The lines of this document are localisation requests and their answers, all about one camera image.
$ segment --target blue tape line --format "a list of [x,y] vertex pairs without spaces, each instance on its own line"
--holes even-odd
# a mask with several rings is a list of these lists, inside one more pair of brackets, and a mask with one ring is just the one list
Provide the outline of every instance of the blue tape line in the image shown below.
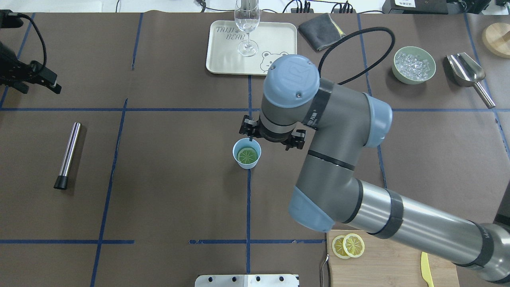
[[[321,244],[324,239],[250,239],[250,244]],[[246,244],[244,239],[190,240],[189,244]]]
[[[97,244],[98,240],[2,239],[0,244]],[[134,244],[134,240],[103,240],[103,244]]]
[[[122,108],[0,108],[0,111],[68,111],[68,112],[122,112]],[[246,112],[248,109],[241,108],[127,108],[128,112]]]
[[246,274],[251,273],[250,266],[250,241],[251,241],[251,170],[248,170],[246,200]]
[[494,112],[494,117],[496,117],[496,122],[498,124],[499,134],[501,135],[501,139],[503,140],[503,145],[505,146],[506,155],[510,159],[510,149],[508,148],[508,141],[506,140],[505,132],[503,131],[503,127],[501,126],[501,121],[499,119],[497,111]]
[[121,112],[121,108],[2,108],[1,111],[23,111],[23,112]]
[[135,69],[136,51],[138,50],[138,40],[140,39],[140,30],[142,28],[143,13],[140,13],[138,20],[138,31],[136,32],[135,48],[133,50],[133,61],[131,62],[131,70]]
[[189,244],[246,244],[244,239],[190,240]]
[[392,109],[394,112],[490,112],[489,109]]
[[379,157],[379,168],[382,173],[382,181],[384,183],[384,188],[388,188],[388,184],[386,183],[386,172],[384,171],[384,162],[383,162],[383,153],[381,151],[381,145],[377,146],[377,155]]
[[468,14],[466,14],[466,13],[464,13],[464,22],[466,22],[466,29],[468,30],[468,37],[469,37],[469,41],[471,42],[471,47],[473,47],[473,53],[475,55],[475,59],[478,63],[480,63],[478,53],[476,52],[476,49],[475,49],[475,42],[473,41],[473,37],[471,36],[471,28],[469,27]]
[[134,240],[103,240],[101,244],[134,244]]
[[[464,22],[466,22],[466,29],[468,31],[469,41],[471,42],[471,47],[473,48],[473,53],[475,55],[476,61],[481,64],[480,58],[478,57],[478,53],[476,52],[475,43],[473,41],[473,36],[471,35],[471,28],[469,27],[469,21],[468,21],[468,15],[464,13]],[[483,80],[483,83],[485,84],[487,94],[492,98],[491,89],[489,88],[489,85],[487,84],[487,79]],[[503,145],[505,146],[505,151],[507,157],[510,159],[510,149],[508,148],[508,141],[506,140],[505,132],[503,132],[503,127],[501,126],[501,121],[499,120],[498,111],[492,109],[494,113],[494,117],[496,118],[496,122],[499,129],[499,134],[501,135],[501,139],[503,140]]]
[[[358,16],[358,29],[362,29],[361,27],[361,17],[359,14],[356,14]],[[360,41],[361,41],[361,53],[363,54],[363,65],[366,68],[368,68],[367,65],[367,55],[365,53],[365,43],[363,42],[363,35],[360,35]],[[368,88],[368,94],[372,95],[372,89],[370,88],[370,81],[368,80],[368,72],[365,73],[365,78],[367,80],[367,88]]]
[[241,108],[129,108],[128,112],[246,112]]
[[97,240],[5,239],[0,244],[97,244]]
[[251,75],[248,76],[248,115],[251,117]]
[[[32,16],[31,16],[32,19],[35,18],[35,13],[32,13]],[[23,36],[23,41],[21,42],[21,45],[19,46],[19,50],[18,50],[18,54],[16,55],[16,57],[19,59],[19,57],[21,56],[21,52],[23,51],[23,47],[25,46],[25,43],[27,41],[27,38],[29,37],[29,32],[30,32],[30,28],[32,27],[32,23],[29,22],[28,26],[27,26],[27,30],[25,31],[25,35]],[[7,91],[9,90],[9,87],[5,87],[4,89],[4,93],[2,94],[2,99],[0,100],[0,109],[2,108],[2,106],[4,105],[4,101],[5,101],[5,98],[7,96]]]
[[92,278],[90,279],[90,287],[95,285],[95,277],[97,274],[97,265],[99,264],[99,255],[101,254],[101,243],[97,244],[96,257],[94,260],[94,269],[92,270]]
[[4,93],[2,94],[2,99],[0,100],[0,110],[2,110],[2,106],[4,105],[5,97],[7,96],[7,91],[9,91],[9,87],[4,88]]
[[326,242],[324,239],[252,239],[253,244],[292,244],[292,243],[303,243],[303,244],[322,244]]
[[103,243],[103,235],[105,233],[106,217],[108,215],[108,207],[110,205],[110,196],[112,194],[113,175],[115,173],[115,168],[116,168],[116,165],[117,165],[117,157],[118,157],[118,154],[119,154],[120,137],[122,135],[122,128],[124,126],[124,118],[125,118],[125,115],[126,115],[126,106],[127,105],[128,105],[128,100],[126,99],[124,101],[124,107],[122,108],[122,116],[120,117],[119,133],[117,134],[117,143],[115,145],[115,153],[113,155],[112,170],[110,172],[110,181],[108,183],[108,191],[106,193],[105,209],[103,211],[103,220],[101,221],[101,230],[99,231],[99,240],[97,242],[96,257],[95,257],[95,261],[94,261],[94,268],[92,270],[92,278],[90,280],[90,287],[93,287],[94,284],[95,284],[95,277],[96,277],[96,274],[97,274],[97,265],[99,264],[99,256],[101,254],[101,245]]

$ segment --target lime slice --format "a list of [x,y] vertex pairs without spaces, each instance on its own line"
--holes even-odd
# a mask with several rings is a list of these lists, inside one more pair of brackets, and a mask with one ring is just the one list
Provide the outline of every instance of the lime slice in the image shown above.
[[256,150],[252,148],[243,148],[237,154],[237,160],[243,164],[254,163],[258,158]]
[[350,257],[358,258],[365,252],[365,243],[356,233],[349,233],[346,235],[342,246],[345,253]]
[[344,247],[342,243],[344,242],[345,235],[338,235],[333,239],[333,242],[331,243],[331,248],[333,249],[333,253],[342,258],[342,259],[349,259],[350,256],[345,253]]

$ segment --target black tape band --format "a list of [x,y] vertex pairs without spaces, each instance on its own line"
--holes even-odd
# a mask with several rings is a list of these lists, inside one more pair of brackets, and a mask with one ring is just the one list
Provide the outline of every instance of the black tape band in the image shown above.
[[358,186],[360,187],[359,192],[358,192],[358,202],[356,203],[356,208],[354,208],[354,211],[352,212],[349,219],[342,222],[343,224],[347,224],[347,223],[351,222],[356,217],[356,214],[358,213],[358,211],[360,211],[361,202],[363,201],[363,185],[361,184],[361,181],[359,179],[356,179],[356,180],[358,181]]
[[478,257],[468,264],[457,264],[453,263],[460,267],[469,267],[472,265],[478,265],[480,267],[484,267],[489,260],[492,258],[492,254],[494,253],[494,239],[490,232],[485,229],[483,226],[477,224],[476,222],[472,222],[478,229],[480,230],[481,235],[481,250]]
[[395,235],[402,225],[402,218],[404,216],[404,203],[400,194],[389,189],[386,189],[386,191],[390,195],[391,200],[390,218],[381,230],[376,233],[369,233],[380,239],[388,239]]
[[302,121],[305,126],[308,126],[314,130],[317,129],[320,118],[326,109],[327,102],[329,102],[329,97],[331,97],[331,93],[333,92],[334,85],[335,83],[328,80],[320,80],[319,90],[315,94],[315,97],[312,100],[312,104],[308,109],[307,115]]
[[506,226],[510,226],[510,217],[498,213],[494,218],[494,223],[496,222],[504,224]]
[[494,284],[505,284],[505,283],[508,283],[510,282],[510,274],[508,276],[506,276],[505,278],[503,279],[499,279],[499,280],[496,280],[496,281],[487,281],[489,283],[494,283]]
[[336,159],[336,158],[332,158],[330,156],[327,156],[325,154],[321,154],[321,153],[318,153],[318,152],[312,151],[312,150],[308,150],[308,154],[311,155],[311,156],[315,156],[317,158],[320,158],[322,160],[325,160],[327,162],[331,162],[332,164],[336,164],[338,166],[341,166],[341,167],[343,167],[345,169],[354,171],[355,166],[350,164],[350,163],[341,161],[341,160]]

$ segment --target wine glass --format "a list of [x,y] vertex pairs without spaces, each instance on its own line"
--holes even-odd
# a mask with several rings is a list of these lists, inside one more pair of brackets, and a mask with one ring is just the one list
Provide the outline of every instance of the wine glass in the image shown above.
[[255,41],[250,40],[250,32],[253,32],[260,23],[259,0],[236,0],[234,19],[239,30],[248,35],[248,39],[239,43],[237,51],[245,57],[255,55],[259,46]]

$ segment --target wooden cutting board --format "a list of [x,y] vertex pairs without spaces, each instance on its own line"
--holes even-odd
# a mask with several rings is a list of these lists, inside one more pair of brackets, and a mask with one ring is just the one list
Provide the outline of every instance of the wooden cutting board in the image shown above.
[[[356,233],[365,242],[365,253],[358,258],[341,259],[331,246],[338,235]],[[327,234],[331,287],[427,287],[421,277],[421,251],[391,240],[378,239],[359,230],[331,230]],[[455,265],[428,255],[435,287],[459,287]]]

